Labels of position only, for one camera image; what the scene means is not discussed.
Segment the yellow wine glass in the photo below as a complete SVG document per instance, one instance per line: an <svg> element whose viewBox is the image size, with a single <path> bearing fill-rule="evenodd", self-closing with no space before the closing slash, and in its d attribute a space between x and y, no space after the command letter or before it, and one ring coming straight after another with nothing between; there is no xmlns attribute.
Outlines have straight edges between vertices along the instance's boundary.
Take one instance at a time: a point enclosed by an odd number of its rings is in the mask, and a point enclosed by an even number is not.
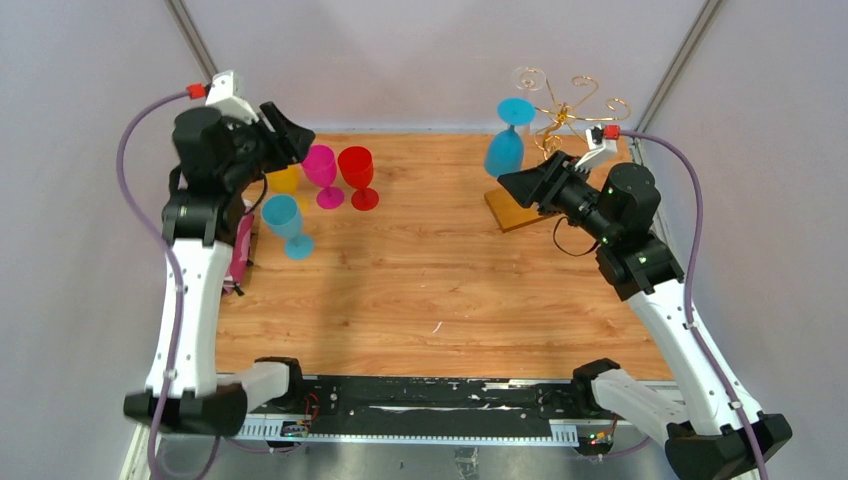
<svg viewBox="0 0 848 480"><path fill-rule="evenodd" d="M269 188L275 194L291 195L302 213L309 209L308 198L300 192L301 169L298 165L267 173Z"/></svg>

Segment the blue wine glass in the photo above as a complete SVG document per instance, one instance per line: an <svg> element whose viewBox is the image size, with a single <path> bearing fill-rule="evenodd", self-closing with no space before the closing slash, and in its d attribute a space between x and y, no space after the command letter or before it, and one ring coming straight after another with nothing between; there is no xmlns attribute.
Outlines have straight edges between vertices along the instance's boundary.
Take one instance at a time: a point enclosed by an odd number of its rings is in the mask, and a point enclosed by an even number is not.
<svg viewBox="0 0 848 480"><path fill-rule="evenodd" d="M525 146L517 128L528 126L535 118L534 106L519 97L502 100L496 111L506 128L493 137L484 157L484 170L492 177L521 169Z"/></svg>
<svg viewBox="0 0 848 480"><path fill-rule="evenodd" d="M270 231L283 240L284 253L289 259L304 260L313 253L314 241L303 232L304 219L293 196L270 197L261 208L261 217Z"/></svg>

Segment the blue wine glass front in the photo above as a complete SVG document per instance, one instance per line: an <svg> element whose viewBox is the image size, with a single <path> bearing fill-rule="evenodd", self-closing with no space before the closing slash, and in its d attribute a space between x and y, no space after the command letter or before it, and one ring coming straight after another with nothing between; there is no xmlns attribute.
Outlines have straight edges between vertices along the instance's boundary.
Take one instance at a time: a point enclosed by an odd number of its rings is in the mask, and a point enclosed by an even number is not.
<svg viewBox="0 0 848 480"><path fill-rule="evenodd" d="M261 217L270 231L283 240L284 253L289 259L304 260L313 253L314 241L303 232L304 219L293 196L270 197L261 208Z"/></svg>

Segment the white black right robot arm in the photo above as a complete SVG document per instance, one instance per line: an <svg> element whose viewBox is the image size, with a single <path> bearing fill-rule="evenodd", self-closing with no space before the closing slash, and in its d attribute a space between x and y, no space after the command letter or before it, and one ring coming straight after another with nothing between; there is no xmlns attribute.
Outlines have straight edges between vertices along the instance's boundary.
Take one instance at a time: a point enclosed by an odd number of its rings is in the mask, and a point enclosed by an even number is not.
<svg viewBox="0 0 848 480"><path fill-rule="evenodd" d="M523 207L560 214L595 242L598 268L648 329L681 394L674 402L600 359L577 368L571 403L584 417L621 417L660 445L681 479L760 479L765 462L792 436L780 414L767 414L717 349L694 307L686 275L652 232L661 195L644 166L613 166L601 188L573 158L498 177Z"/></svg>

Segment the magenta wine glass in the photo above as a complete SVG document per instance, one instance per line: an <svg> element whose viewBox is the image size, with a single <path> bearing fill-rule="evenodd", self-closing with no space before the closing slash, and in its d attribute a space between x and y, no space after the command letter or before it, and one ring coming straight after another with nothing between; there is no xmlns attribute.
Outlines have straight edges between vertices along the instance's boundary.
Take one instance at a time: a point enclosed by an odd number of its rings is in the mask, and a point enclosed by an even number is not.
<svg viewBox="0 0 848 480"><path fill-rule="evenodd" d="M316 203L325 210L333 210L342 205L344 192L334 185L337 178L337 164L334 151L326 145L312 145L301 163L306 178L320 189Z"/></svg>

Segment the clear wine glass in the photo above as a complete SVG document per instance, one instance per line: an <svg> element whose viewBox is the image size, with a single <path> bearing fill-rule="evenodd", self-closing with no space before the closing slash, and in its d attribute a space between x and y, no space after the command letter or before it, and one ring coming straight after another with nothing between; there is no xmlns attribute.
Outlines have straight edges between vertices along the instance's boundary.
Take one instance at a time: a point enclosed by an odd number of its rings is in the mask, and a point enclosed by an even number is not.
<svg viewBox="0 0 848 480"><path fill-rule="evenodd" d="M518 67L513 71L511 79L521 91L538 91L547 85L546 74L535 67Z"/></svg>

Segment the red wine glass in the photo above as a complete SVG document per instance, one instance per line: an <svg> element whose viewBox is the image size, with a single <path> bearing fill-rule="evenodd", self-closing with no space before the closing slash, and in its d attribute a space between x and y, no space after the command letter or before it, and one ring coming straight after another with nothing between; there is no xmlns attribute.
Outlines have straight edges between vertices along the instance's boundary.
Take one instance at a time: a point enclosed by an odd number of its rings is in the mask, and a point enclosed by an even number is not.
<svg viewBox="0 0 848 480"><path fill-rule="evenodd" d="M370 187L374 178L372 153L363 146L350 146L339 154L337 163L343 179L354 189L351 196L352 206L359 211L374 209L380 197L378 192Z"/></svg>

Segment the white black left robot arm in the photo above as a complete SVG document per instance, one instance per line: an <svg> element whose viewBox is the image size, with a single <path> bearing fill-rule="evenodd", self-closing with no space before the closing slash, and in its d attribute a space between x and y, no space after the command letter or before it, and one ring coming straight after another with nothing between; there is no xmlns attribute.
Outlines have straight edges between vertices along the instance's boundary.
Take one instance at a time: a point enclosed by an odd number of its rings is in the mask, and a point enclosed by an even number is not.
<svg viewBox="0 0 848 480"><path fill-rule="evenodd" d="M123 403L126 417L167 433L232 437L261 404L293 413L306 400L292 358L260 358L224 378L215 367L225 276L246 211L242 194L263 174L302 162L315 139L273 102L260 111L247 121L201 106L174 120L178 164L162 225L152 230L166 259L159 344L144 388Z"/></svg>

